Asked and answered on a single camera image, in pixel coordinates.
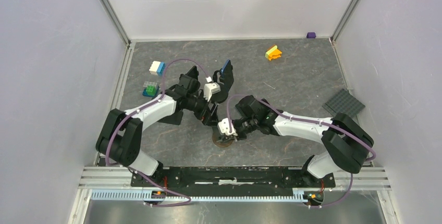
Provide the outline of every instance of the white wall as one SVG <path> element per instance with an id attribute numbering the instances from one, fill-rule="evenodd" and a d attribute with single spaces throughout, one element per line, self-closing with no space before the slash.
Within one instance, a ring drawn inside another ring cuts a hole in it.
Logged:
<path id="1" fill-rule="evenodd" d="M 99 0 L 0 8 L 0 223 L 66 223 L 125 46 Z"/>
<path id="2" fill-rule="evenodd" d="M 132 39 L 331 36 L 350 0 L 110 0 Z"/>
<path id="3" fill-rule="evenodd" d="M 441 0 L 361 0 L 337 51 L 404 223 L 440 223 Z"/>

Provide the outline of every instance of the purple block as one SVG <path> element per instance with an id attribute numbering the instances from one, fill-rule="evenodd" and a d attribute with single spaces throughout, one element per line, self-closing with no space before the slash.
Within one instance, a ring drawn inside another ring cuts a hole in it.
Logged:
<path id="1" fill-rule="evenodd" d="M 307 38 L 316 38 L 316 33 L 315 32 L 307 33 Z"/>

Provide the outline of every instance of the blue and white block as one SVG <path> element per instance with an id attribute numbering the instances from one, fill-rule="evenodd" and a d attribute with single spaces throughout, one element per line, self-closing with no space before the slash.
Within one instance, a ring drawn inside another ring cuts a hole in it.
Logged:
<path id="1" fill-rule="evenodd" d="M 149 72 L 151 74 L 161 76 L 163 74 L 164 68 L 166 67 L 166 64 L 162 61 L 153 61 L 151 68 L 149 69 Z"/>

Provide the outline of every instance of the gray floor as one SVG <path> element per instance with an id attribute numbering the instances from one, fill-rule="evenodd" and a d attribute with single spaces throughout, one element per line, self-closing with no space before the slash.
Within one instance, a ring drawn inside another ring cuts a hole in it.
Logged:
<path id="1" fill-rule="evenodd" d="M 326 192 L 327 202 L 342 192 Z M 195 202 L 175 208 L 149 208 L 141 202 L 92 201 L 84 223 L 385 223 L 375 191 L 352 192 L 329 208 L 311 209 L 297 203 Z"/>
<path id="2" fill-rule="evenodd" d="M 280 59 L 268 61 L 264 54 L 277 44 Z M 343 78 L 327 39 L 222 40 L 196 42 L 150 42 L 135 45 L 121 102 L 121 109 L 137 107 L 149 99 L 141 95 L 145 81 L 160 78 L 149 73 L 152 61 L 170 62 L 190 58 L 213 74 L 226 59 L 234 66 L 233 94 L 253 94 L 293 114 L 329 117 L 321 105 L 344 88 Z M 167 87 L 192 67 L 190 62 L 171 66 Z M 234 118 L 238 114 L 231 105 Z M 225 103 L 218 110 L 226 117 Z M 325 149 L 318 143 L 289 136 L 250 134 L 247 140 L 219 148 L 212 142 L 212 130 L 203 126 L 191 112 L 185 112 L 180 126 L 156 123 L 143 133 L 142 150 L 165 166 L 242 166 L 304 164 L 312 154 Z"/>

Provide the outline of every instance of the orange and yellow block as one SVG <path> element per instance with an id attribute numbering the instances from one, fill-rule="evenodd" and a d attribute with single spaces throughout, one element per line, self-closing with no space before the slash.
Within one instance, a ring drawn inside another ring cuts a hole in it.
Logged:
<path id="1" fill-rule="evenodd" d="M 281 57 L 282 52 L 278 49 L 278 46 L 273 45 L 271 48 L 269 48 L 267 50 L 267 52 L 265 53 L 265 57 L 271 61 L 273 59 L 277 59 L 279 57 Z"/>

